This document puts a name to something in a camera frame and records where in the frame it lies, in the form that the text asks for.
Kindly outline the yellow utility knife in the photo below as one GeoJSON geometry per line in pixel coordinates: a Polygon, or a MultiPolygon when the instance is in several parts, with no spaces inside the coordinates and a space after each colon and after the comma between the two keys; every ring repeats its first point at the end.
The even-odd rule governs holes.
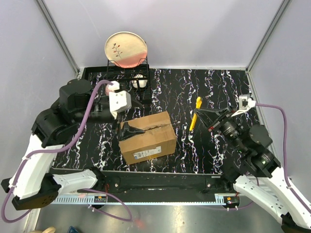
{"type": "MultiPolygon", "coordinates": [[[[198,98],[196,99],[196,109],[201,108],[201,105],[202,105],[202,98],[201,98],[201,97],[198,97],[198,98]]],[[[190,124],[190,129],[189,129],[189,131],[193,131],[193,130],[194,130],[196,121],[197,121],[197,114],[194,113],[194,114],[193,114],[193,117],[192,117],[192,120],[191,120],[191,124],[190,124]]]]}

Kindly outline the brown cardboard express box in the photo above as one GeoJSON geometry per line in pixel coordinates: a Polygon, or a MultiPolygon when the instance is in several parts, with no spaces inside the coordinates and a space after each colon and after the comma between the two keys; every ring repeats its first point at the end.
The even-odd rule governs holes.
{"type": "Polygon", "coordinates": [[[119,141],[121,154],[128,165],[175,153],[177,137],[167,111],[132,119],[129,125],[144,134],[119,141]]]}

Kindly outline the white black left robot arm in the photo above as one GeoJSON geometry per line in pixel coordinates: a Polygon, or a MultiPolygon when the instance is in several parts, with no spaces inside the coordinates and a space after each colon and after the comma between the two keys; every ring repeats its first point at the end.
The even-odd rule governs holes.
{"type": "Polygon", "coordinates": [[[88,122],[117,123],[121,114],[141,103],[116,81],[71,80],[59,90],[59,98],[42,111],[32,126],[25,155],[13,177],[1,186],[18,211],[43,208],[59,195],[92,189],[100,192],[105,177],[95,167],[65,176],[49,173],[55,156],[70,149],[88,122]]]}

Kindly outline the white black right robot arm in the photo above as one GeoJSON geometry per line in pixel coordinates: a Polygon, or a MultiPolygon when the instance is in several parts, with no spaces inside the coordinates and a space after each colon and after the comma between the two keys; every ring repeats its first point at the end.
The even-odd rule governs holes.
{"type": "Polygon", "coordinates": [[[285,177],[285,169],[269,151],[272,144],[264,125],[244,128],[234,117],[249,111],[250,105],[239,110],[231,107],[215,110],[196,108],[194,112],[209,132],[219,131],[241,154],[241,165],[231,165],[224,172],[221,188],[237,191],[268,212],[285,233],[311,231],[311,204],[285,177]]]}

